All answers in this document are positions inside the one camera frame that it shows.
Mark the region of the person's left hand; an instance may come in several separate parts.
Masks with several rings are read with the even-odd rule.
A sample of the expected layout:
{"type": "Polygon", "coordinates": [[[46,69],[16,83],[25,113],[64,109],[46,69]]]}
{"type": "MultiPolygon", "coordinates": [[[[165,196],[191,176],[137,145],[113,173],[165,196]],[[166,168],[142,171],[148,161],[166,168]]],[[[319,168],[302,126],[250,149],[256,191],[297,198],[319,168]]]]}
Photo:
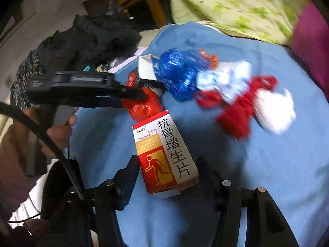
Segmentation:
{"type": "MultiPolygon", "coordinates": [[[[60,150],[69,145],[69,138],[72,135],[76,121],[76,115],[72,114],[64,125],[55,125],[46,130],[46,134],[60,150]]],[[[25,176],[36,175],[35,166],[42,155],[47,158],[55,157],[53,151],[43,141],[39,140],[36,134],[17,120],[13,123],[13,144],[25,176]]]]}

